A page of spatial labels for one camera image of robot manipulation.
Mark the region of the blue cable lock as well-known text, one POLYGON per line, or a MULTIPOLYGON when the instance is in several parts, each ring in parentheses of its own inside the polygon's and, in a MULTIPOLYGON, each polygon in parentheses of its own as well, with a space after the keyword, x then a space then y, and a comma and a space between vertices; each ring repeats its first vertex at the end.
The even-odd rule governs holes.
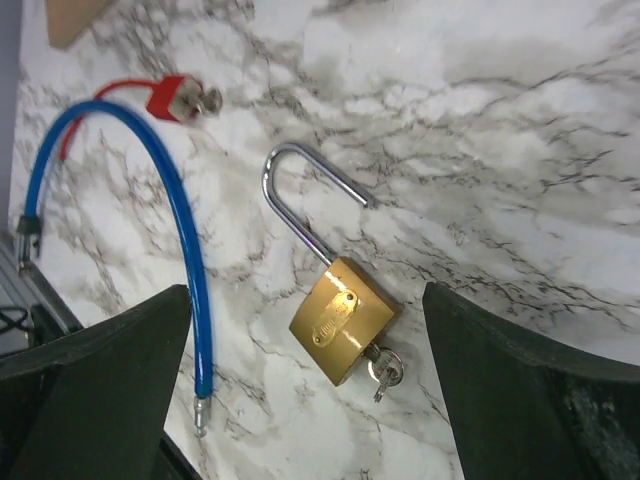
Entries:
POLYGON ((194 216, 178 170, 161 138, 139 114, 110 101, 87 100, 72 105, 53 122, 37 152, 24 211, 18 222, 15 246, 17 269, 19 272, 27 270, 32 265, 32 257, 39 254, 42 226, 38 202, 53 150, 74 121, 95 113, 116 118, 139 139, 156 167, 171 206, 191 296, 195 357, 194 428, 196 436, 202 438, 206 435, 214 393, 213 322, 206 269, 194 216))

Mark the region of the silver keys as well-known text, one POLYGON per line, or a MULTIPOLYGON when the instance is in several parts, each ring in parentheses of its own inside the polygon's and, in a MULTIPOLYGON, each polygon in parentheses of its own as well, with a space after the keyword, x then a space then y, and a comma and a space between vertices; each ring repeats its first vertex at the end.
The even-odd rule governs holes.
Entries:
POLYGON ((373 400, 379 403, 389 388, 397 386, 403 380, 404 362, 392 349, 376 344, 369 345, 364 356, 368 360, 371 378, 378 383, 373 400))

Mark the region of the brass padlock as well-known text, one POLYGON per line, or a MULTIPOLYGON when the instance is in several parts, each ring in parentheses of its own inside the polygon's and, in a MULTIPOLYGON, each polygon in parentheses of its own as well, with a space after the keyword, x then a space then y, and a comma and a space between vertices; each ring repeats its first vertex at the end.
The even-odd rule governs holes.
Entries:
POLYGON ((282 200, 275 172, 287 154, 304 158, 363 207, 374 206, 375 199, 316 150, 299 142, 277 145, 263 164, 261 187, 267 204, 326 266, 289 330, 328 380, 339 386, 401 313, 401 306, 357 262, 338 255, 318 238, 282 200))

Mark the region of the red cable seal lock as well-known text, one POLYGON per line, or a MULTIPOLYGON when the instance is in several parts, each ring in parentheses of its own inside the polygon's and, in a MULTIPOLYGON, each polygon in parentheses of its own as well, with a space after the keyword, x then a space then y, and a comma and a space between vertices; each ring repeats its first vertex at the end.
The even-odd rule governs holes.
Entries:
POLYGON ((170 74, 160 80, 129 78, 111 82, 98 90, 95 100, 102 100, 118 89, 143 88, 150 93, 146 110, 163 121, 185 123, 196 116, 199 100, 205 90, 203 84, 190 74, 170 74))

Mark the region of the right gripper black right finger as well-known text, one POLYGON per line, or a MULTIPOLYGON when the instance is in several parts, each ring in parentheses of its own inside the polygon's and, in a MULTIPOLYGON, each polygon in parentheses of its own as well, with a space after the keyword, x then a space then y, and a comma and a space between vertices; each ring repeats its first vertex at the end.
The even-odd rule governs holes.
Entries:
POLYGON ((467 479, 636 479, 639 369, 430 282, 429 343, 467 479))

